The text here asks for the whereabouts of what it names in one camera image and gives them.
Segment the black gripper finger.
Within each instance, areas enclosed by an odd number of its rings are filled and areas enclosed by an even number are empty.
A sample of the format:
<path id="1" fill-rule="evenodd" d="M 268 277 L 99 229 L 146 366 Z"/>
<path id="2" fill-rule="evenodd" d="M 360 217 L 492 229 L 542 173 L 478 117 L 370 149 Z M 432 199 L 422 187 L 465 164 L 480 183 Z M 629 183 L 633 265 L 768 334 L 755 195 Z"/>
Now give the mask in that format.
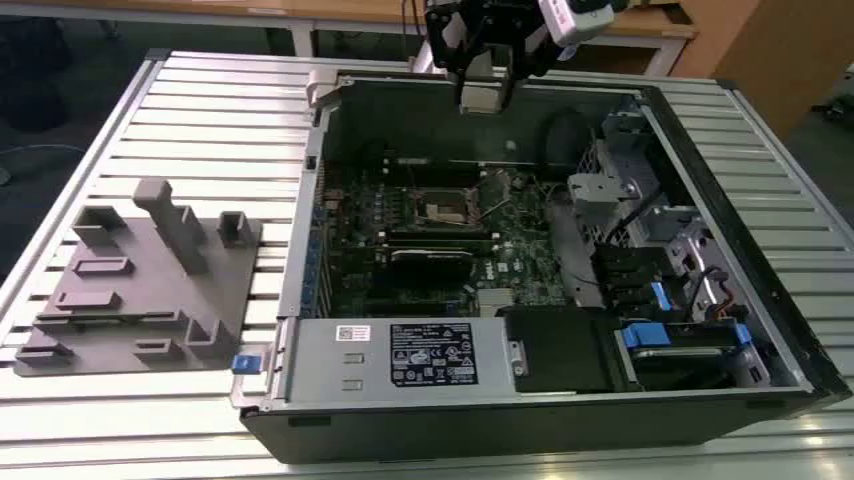
<path id="1" fill-rule="evenodd" d="M 494 79 L 493 50 L 480 54 L 470 63 L 466 72 L 458 76 L 460 109 L 494 109 L 496 87 L 489 83 Z"/>
<path id="2" fill-rule="evenodd" d="M 506 72 L 502 77 L 498 107 L 506 109 L 513 100 L 516 89 L 518 85 L 528 78 L 526 70 L 526 51 L 522 45 L 514 45 L 510 48 L 510 61 L 506 67 Z"/>

